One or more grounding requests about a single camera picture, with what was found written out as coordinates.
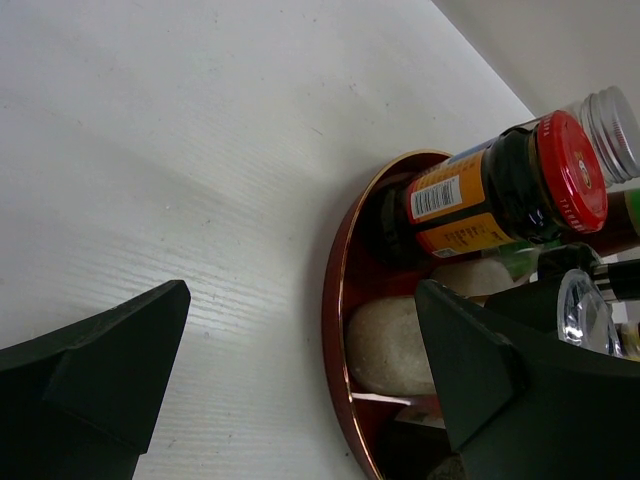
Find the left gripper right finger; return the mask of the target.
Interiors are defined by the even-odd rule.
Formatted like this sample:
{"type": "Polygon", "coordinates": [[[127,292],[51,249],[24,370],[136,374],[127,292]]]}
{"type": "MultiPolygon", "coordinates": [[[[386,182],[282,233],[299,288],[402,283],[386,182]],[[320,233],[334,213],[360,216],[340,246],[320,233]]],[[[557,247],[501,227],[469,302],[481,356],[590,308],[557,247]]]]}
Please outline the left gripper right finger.
{"type": "Polygon", "coordinates": [[[638,363],[553,339],[433,280],[415,303],[468,478],[638,478],[638,363]]]}

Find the clear dome salt grinder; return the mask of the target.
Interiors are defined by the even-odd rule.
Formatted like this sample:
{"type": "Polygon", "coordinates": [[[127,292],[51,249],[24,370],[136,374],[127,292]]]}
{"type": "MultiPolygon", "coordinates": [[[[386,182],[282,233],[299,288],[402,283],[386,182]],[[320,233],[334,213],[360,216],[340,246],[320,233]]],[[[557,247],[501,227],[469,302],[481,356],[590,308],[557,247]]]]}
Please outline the clear dome salt grinder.
{"type": "MultiPolygon", "coordinates": [[[[457,294],[493,313],[566,344],[621,358],[612,310],[589,275],[578,269],[480,295],[457,294]]],[[[369,392],[392,397],[436,392],[415,299],[388,297],[359,307],[346,334],[350,373],[369,392]]]]}

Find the silver lid white jar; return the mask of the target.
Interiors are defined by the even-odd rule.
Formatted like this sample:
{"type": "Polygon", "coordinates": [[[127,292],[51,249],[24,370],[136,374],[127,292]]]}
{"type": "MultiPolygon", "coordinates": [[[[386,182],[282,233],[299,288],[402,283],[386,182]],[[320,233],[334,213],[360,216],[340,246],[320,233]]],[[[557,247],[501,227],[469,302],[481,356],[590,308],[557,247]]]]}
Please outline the silver lid white jar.
{"type": "Polygon", "coordinates": [[[591,93],[566,110],[589,138],[607,187],[639,177],[639,124],[618,86],[591,93]]]}

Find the red lid sauce jar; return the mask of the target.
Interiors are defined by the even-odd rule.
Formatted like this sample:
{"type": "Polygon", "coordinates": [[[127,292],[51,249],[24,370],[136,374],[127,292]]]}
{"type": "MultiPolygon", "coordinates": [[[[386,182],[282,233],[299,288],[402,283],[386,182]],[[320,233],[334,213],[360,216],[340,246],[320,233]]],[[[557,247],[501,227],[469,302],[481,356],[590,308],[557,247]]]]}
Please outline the red lid sauce jar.
{"type": "Polygon", "coordinates": [[[594,233],[608,214],[594,148],[564,110],[395,181],[374,201],[370,238],[386,263],[402,268],[594,233]]]}

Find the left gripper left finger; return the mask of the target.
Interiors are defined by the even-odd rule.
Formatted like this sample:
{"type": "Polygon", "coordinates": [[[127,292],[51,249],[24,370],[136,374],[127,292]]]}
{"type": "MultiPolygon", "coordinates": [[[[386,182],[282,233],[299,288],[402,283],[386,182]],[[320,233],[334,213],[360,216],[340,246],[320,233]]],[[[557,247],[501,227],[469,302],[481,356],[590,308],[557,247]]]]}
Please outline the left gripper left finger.
{"type": "Polygon", "coordinates": [[[191,295],[168,281],[1,351],[4,479],[130,479],[147,453],[191,295]]]}

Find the black cap white bottle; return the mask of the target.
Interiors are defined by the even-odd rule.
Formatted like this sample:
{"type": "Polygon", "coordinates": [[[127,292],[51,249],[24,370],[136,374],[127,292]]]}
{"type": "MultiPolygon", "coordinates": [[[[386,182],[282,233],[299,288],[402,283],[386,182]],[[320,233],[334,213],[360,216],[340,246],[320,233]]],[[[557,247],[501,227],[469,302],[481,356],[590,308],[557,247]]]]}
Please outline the black cap white bottle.
{"type": "Polygon", "coordinates": [[[610,303],[639,299],[639,262],[606,263],[594,249],[583,243],[553,248],[518,247],[438,267],[431,278],[464,296],[488,296],[571,269],[586,272],[610,303]]]}

